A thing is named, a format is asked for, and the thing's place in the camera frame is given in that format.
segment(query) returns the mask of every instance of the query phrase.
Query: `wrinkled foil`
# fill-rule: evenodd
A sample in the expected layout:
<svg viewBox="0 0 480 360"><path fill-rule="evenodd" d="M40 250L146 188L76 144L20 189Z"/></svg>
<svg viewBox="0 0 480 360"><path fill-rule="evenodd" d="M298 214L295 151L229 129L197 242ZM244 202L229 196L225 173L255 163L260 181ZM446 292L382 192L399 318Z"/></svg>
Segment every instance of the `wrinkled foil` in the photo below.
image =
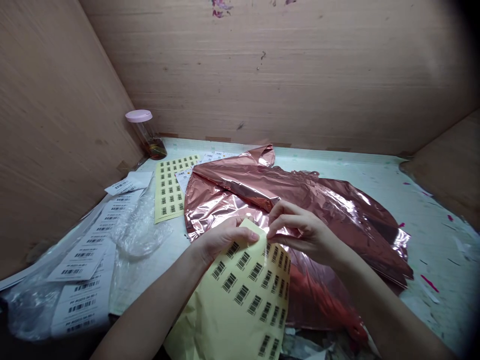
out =
<svg viewBox="0 0 480 360"><path fill-rule="evenodd" d="M272 145L197 165L185 195L190 241L232 216L247 215L268 231L268 214L280 200L309 210L380 276L405 289L413 279L407 264L410 236L372 197L347 181L319 178L316 171L287 172L275 163ZM284 234L298 236L283 228ZM313 330L346 328L366 343L367 334L335 272L284 246L292 260L287 324Z"/></svg>

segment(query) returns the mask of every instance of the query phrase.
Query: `jar lid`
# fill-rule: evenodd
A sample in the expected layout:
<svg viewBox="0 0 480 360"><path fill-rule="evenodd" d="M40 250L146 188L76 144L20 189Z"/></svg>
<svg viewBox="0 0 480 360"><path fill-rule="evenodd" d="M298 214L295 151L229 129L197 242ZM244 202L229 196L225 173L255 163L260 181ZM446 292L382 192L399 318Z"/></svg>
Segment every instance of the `jar lid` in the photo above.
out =
<svg viewBox="0 0 480 360"><path fill-rule="evenodd" d="M130 123L143 123L153 118L152 113L148 110L133 110L127 112L125 117Z"/></svg>

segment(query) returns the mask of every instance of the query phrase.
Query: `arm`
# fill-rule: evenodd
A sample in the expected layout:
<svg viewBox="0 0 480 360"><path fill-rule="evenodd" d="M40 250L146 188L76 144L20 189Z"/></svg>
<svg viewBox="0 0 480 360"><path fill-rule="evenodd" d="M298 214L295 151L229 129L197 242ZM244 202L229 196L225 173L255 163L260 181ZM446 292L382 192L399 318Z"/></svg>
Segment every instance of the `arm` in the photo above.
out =
<svg viewBox="0 0 480 360"><path fill-rule="evenodd" d="M270 212L269 225L269 241L304 252L335 271L384 359L455 358L370 266L311 212L280 201ZM301 237L277 234L283 227L298 229Z"/></svg>
<svg viewBox="0 0 480 360"><path fill-rule="evenodd" d="M237 227L242 220L243 217L231 217L193 242L123 313L90 359L152 359L222 249L234 240L255 242L259 239L248 228Z"/></svg>

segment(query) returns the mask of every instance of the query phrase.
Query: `plastic jar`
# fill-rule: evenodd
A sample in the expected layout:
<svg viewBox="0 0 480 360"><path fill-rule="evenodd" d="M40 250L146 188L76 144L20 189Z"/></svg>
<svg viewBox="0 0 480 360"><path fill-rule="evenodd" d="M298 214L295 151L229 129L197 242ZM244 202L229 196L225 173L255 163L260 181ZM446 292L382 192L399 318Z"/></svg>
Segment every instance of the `plastic jar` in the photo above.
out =
<svg viewBox="0 0 480 360"><path fill-rule="evenodd" d="M153 160L161 160L167 156L165 145L152 128L149 120L153 117L148 110L133 110L125 114L126 119L132 124L142 146Z"/></svg>

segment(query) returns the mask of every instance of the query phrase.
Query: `forearm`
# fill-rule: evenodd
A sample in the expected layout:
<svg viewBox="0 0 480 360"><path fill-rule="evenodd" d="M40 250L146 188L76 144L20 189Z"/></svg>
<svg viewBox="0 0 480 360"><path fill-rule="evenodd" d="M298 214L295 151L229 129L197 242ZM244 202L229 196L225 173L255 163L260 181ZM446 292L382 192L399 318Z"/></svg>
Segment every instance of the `forearm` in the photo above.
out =
<svg viewBox="0 0 480 360"><path fill-rule="evenodd" d="M207 267L194 242L123 313L91 359L152 359Z"/></svg>
<svg viewBox="0 0 480 360"><path fill-rule="evenodd" d="M334 269L384 359L453 359L450 350L356 253Z"/></svg>

